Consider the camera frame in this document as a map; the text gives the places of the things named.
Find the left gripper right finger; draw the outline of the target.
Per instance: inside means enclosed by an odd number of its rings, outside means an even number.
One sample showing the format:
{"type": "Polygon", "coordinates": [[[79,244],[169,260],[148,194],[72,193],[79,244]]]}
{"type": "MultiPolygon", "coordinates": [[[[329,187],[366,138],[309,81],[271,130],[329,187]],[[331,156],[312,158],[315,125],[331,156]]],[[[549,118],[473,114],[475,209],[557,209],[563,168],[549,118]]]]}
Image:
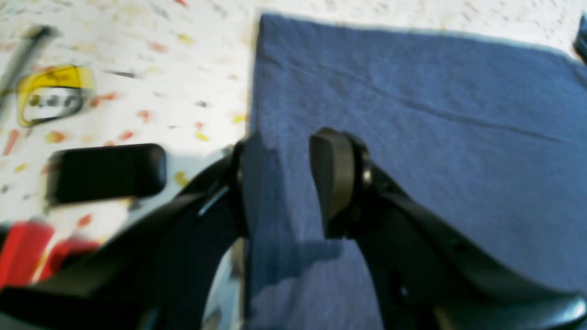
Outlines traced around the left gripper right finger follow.
{"type": "Polygon", "coordinates": [[[586,297],[540,286],[413,200],[349,133],[310,137],[323,234],[353,240],[386,330],[576,330],[586,297]]]}

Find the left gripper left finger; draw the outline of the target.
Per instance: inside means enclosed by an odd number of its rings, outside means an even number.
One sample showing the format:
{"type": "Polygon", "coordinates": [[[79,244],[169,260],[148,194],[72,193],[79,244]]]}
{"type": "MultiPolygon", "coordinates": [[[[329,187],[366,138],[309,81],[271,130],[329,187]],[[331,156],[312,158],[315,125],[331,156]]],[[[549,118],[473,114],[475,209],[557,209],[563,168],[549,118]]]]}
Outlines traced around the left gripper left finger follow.
{"type": "Polygon", "coordinates": [[[224,254],[248,234],[247,141],[95,253],[31,286],[5,287],[1,314],[46,330],[199,330],[224,254]]]}

